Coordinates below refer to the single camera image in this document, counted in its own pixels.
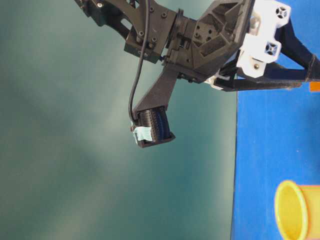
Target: white plastic part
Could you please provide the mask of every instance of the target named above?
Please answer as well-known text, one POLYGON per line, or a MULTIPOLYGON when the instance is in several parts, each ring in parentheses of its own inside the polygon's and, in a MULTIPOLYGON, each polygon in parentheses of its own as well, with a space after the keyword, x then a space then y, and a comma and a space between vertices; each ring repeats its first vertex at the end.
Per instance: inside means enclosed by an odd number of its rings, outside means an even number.
POLYGON ((137 141, 147 140, 149 142, 152 142, 152 136, 151 136, 151 127, 144 127, 139 126, 136 127, 133 131, 133 137, 135 139, 135 143, 138 144, 137 141))
POLYGON ((229 77, 229 76, 228 76, 228 77, 226 77, 226 76, 221 76, 221 75, 219 74, 219 71, 218 71, 215 75, 213 75, 212 77, 208 78, 204 83, 210 84, 210 86, 211 86, 213 89, 223 90, 222 87, 219 87, 219 86, 216 86, 216 85, 215 85, 215 80, 216 80, 217 78, 223 79, 223 80, 227 80, 227 81, 230 80, 230 77, 229 77))
POLYGON ((266 65, 278 60, 282 45, 275 40, 278 28, 289 23, 291 7, 276 0, 256 0, 249 33, 240 48, 237 67, 252 78, 264 75, 266 65))

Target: blue table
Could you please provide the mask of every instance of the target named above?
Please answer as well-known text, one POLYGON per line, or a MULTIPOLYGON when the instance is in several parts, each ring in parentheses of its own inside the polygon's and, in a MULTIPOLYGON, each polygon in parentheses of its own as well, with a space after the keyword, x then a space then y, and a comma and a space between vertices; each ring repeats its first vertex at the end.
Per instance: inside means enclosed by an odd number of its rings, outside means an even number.
MULTIPOLYGON (((295 34, 320 57, 320 1, 282 2, 292 6, 295 34)), ((297 67, 286 57, 279 63, 297 67)), ((292 90, 238 93, 231 239, 282 239, 274 198, 284 180, 320 185, 320 93, 311 93, 307 83, 292 90)))

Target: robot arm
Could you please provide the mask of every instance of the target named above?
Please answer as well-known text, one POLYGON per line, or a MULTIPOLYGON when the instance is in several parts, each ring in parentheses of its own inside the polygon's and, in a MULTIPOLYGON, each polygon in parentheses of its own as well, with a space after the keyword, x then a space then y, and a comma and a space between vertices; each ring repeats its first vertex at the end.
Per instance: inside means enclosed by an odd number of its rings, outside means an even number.
MULTIPOLYGON (((98 26, 124 39, 124 50, 139 57, 146 28, 144 0, 75 0, 98 26), (123 21, 132 24, 128 29, 123 21)), ((208 83, 225 92, 297 88, 320 81, 320 63, 297 39, 291 8, 275 0, 215 0, 194 20, 149 0, 144 60, 163 61, 163 72, 132 111, 131 128, 142 147, 170 142, 166 110, 177 79, 208 83), (167 55, 162 56, 164 48, 167 55), (286 69, 283 53, 304 70, 286 69)))

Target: black cable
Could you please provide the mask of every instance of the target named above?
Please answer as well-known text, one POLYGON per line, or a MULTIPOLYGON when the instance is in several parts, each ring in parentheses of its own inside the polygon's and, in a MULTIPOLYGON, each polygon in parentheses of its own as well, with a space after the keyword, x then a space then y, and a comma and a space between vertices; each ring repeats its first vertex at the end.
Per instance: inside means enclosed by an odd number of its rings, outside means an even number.
POLYGON ((137 85, 139 82, 140 74, 142 71, 142 65, 144 63, 144 58, 145 58, 145 52, 147 48, 147 43, 148 43, 148 37, 149 37, 149 25, 150 25, 150 0, 145 0, 145 31, 144 31, 144 39, 143 39, 143 44, 141 48, 141 54, 140 54, 140 59, 139 59, 139 64, 138 64, 138 69, 136 72, 135 80, 131 89, 130 93, 130 99, 129 99, 129 117, 133 123, 135 123, 133 112, 132 112, 132 105, 134 101, 134 96, 135 92, 137 89, 137 85))

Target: orange object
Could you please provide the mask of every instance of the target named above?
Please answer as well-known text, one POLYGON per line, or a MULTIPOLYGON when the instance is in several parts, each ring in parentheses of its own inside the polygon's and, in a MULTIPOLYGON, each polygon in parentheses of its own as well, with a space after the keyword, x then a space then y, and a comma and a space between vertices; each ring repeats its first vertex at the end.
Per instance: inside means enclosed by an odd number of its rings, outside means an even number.
POLYGON ((310 92, 320 92, 320 82, 310 82, 310 92))
POLYGON ((320 186, 281 183, 275 195, 275 217, 285 240, 319 240, 320 186))

